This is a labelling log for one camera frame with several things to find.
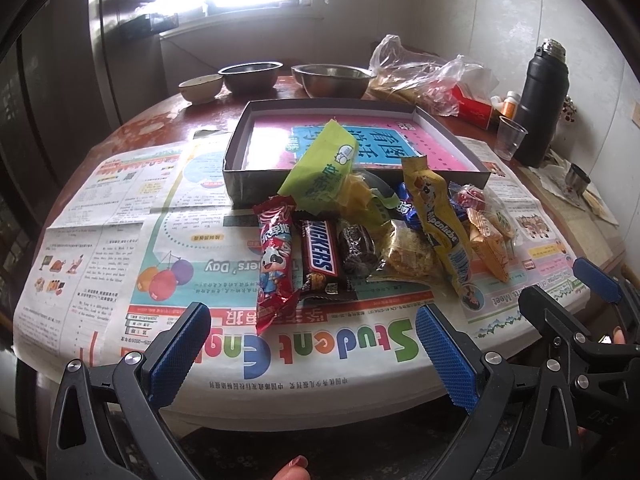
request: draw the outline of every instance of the window frame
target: window frame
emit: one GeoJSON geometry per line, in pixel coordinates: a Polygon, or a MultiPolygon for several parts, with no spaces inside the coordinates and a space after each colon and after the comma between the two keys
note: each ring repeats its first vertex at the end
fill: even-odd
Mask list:
{"type": "Polygon", "coordinates": [[[287,19],[287,18],[311,18],[322,20],[324,18],[323,9],[324,0],[311,0],[309,6],[301,6],[298,0],[285,0],[278,4],[265,4],[260,7],[241,7],[223,9],[222,12],[216,12],[209,16],[195,18],[181,23],[177,28],[161,32],[160,38],[170,38],[178,36],[187,31],[198,30],[200,28],[212,27],[221,23],[237,23],[255,20],[263,20],[265,18],[287,19]]]}

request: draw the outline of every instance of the newspaper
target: newspaper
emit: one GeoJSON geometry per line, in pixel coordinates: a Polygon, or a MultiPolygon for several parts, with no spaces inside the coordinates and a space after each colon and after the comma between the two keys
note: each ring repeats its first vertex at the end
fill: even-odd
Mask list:
{"type": "MultiPolygon", "coordinates": [[[[312,428],[443,394],[415,333],[426,303],[481,349],[511,356],[537,337],[518,312],[524,286],[539,283],[571,310],[588,298],[570,270],[573,251],[540,203],[487,145],[465,139],[494,172],[488,187],[518,230],[509,283],[479,260],[463,301],[446,287],[357,280],[358,301],[300,304],[258,337],[259,231],[251,211],[231,207],[222,178],[227,142],[217,134],[100,165],[46,231],[15,314],[21,359],[59,381],[69,359],[100,365],[144,351],[201,301],[210,335],[164,416],[230,430],[312,428]]],[[[295,239],[298,284],[301,274],[295,239]]]]}
{"type": "Polygon", "coordinates": [[[45,231],[14,314],[22,361],[58,382],[70,359],[98,363],[142,222],[186,145],[108,158],[45,231]]]}
{"type": "MultiPolygon", "coordinates": [[[[411,283],[356,281],[359,301],[301,304],[257,337],[257,221],[250,211],[229,207],[223,186],[207,184],[222,180],[212,166],[194,184],[191,165],[222,154],[220,144],[203,142],[185,156],[181,173],[166,183],[165,202],[143,225],[144,242],[123,286],[132,292],[118,298],[102,358],[114,362],[129,351],[144,351],[185,306],[201,301],[210,307],[210,335],[170,410],[204,426],[255,431],[340,424],[345,416],[379,416],[441,395],[415,333],[415,314],[425,303],[437,304],[483,349],[511,356],[528,346],[537,332],[518,312],[522,288],[539,283],[572,310],[586,302],[586,288],[574,279],[575,255],[540,203],[485,144],[468,142],[495,171],[489,186],[511,220],[538,225],[540,218],[544,224],[540,234],[530,235],[526,224],[517,224],[509,283],[498,282],[479,260],[462,302],[455,294],[411,283]],[[149,281],[174,266],[177,285],[149,281]]],[[[294,239],[297,283],[299,243],[294,239]]]]}

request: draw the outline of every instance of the small jar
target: small jar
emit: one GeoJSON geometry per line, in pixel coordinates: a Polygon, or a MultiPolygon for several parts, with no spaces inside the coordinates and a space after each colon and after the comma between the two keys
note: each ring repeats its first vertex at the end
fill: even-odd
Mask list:
{"type": "Polygon", "coordinates": [[[520,104],[520,94],[517,92],[507,92],[507,98],[502,104],[502,114],[507,119],[513,119],[516,114],[516,108],[520,104]]]}

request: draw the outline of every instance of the red candy wrapper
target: red candy wrapper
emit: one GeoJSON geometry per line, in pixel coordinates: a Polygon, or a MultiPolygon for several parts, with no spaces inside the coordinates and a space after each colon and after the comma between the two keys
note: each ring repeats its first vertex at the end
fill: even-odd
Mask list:
{"type": "Polygon", "coordinates": [[[276,317],[290,308],[295,308],[300,298],[300,291],[294,290],[291,279],[291,212],[295,208],[296,202],[290,196],[274,196],[254,206],[254,213],[260,221],[262,243],[255,323],[258,335],[264,332],[276,317]]]}

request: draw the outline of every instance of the black thermos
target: black thermos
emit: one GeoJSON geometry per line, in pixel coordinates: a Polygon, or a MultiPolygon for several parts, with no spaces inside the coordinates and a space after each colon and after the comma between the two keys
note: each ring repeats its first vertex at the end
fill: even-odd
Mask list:
{"type": "Polygon", "coordinates": [[[514,157],[525,166],[537,168],[556,132],[562,104],[569,89],[566,51],[555,40],[545,40],[529,61],[527,80],[513,120],[526,128],[514,157]]]}

